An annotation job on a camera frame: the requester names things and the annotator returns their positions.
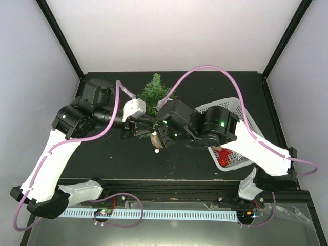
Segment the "white ball string lights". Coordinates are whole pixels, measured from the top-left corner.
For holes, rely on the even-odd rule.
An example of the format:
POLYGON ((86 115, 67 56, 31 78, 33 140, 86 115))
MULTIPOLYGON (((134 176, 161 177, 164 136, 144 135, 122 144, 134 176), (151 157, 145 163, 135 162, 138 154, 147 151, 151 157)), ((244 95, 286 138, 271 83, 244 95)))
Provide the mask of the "white ball string lights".
POLYGON ((154 128, 154 132, 151 134, 151 143, 153 144, 153 146, 155 147, 155 152, 158 153, 159 149, 162 148, 161 142, 158 138, 158 134, 157 134, 157 128, 159 127, 159 123, 156 123, 154 128))

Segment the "small green christmas tree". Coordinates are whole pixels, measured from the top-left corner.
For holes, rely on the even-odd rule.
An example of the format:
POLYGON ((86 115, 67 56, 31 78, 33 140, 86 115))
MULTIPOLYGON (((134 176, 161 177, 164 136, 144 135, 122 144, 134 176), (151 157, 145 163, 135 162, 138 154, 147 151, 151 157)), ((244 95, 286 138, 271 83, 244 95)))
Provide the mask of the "small green christmas tree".
POLYGON ((161 75, 158 73, 155 73, 152 80, 145 85, 143 92, 140 94, 140 99, 146 103, 145 115, 151 115, 155 118, 153 123, 146 123, 148 127, 154 128, 155 124, 159 123, 159 120, 157 119, 158 112, 154 109, 154 107, 161 99, 167 96, 171 89, 171 87, 165 86, 161 82, 161 75))

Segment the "white plastic perforated basket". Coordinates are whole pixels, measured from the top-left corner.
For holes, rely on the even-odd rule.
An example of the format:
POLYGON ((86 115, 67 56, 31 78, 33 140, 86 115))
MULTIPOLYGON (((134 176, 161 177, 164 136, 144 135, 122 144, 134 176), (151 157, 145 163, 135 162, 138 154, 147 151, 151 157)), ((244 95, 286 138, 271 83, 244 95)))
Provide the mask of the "white plastic perforated basket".
MULTIPOLYGON (((243 114, 242 114, 242 109, 241 109, 241 103, 240 103, 240 100, 238 98, 229 97, 229 98, 216 100, 216 101, 209 102, 207 104, 203 104, 201 106, 198 106, 195 109, 198 112, 203 114, 209 107, 212 107, 212 106, 224 107, 224 108, 228 109, 229 111, 231 111, 232 113, 234 113, 235 115, 237 115, 240 120, 244 121, 243 114)), ((248 110, 245 110, 245 112, 246 112, 246 116, 247 116, 247 121, 248 121, 252 131, 254 131, 256 134, 260 135, 261 137, 264 137, 264 135, 262 134, 261 130, 258 128, 257 124, 253 120, 253 118, 250 115, 250 113, 248 112, 248 110)), ((243 167, 246 167, 248 165, 251 165, 253 163, 252 161, 248 160, 247 158, 244 161, 233 162, 232 154, 230 154, 229 155, 229 158, 230 158, 229 164, 226 167, 221 167, 218 163, 218 157, 219 157, 218 150, 216 150, 214 147, 210 147, 210 148, 208 148, 208 150, 209 150, 209 152, 210 152, 216 166, 221 171, 227 172, 227 171, 231 171, 231 170, 236 170, 236 169, 243 168, 243 167)))

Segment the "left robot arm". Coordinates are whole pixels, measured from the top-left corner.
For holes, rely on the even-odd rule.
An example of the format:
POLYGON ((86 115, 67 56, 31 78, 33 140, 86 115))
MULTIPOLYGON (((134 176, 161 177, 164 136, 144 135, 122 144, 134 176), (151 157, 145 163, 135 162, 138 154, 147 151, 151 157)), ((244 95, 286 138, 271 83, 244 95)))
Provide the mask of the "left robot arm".
POLYGON ((107 203, 110 192, 101 179, 59 185, 63 170, 82 142, 102 137, 111 127, 120 129, 122 139, 151 133, 146 124, 152 119, 146 103, 120 81, 114 85, 102 79, 86 82, 82 94, 58 111, 39 161, 28 179, 11 189, 11 197, 26 204, 32 215, 46 219, 55 219, 66 208, 85 201, 107 203))

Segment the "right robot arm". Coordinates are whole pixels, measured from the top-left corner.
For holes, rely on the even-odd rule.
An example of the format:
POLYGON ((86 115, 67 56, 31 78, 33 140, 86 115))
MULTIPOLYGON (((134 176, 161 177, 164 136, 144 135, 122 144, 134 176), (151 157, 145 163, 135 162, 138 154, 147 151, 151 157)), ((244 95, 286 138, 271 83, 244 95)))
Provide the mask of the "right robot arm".
POLYGON ((204 113, 179 100, 166 102, 158 111, 158 137, 164 148, 178 141, 192 149, 221 147, 240 154, 256 167, 239 183, 233 193, 234 203, 246 206, 263 191, 278 192, 297 183, 289 150, 282 149, 221 106, 211 106, 204 113))

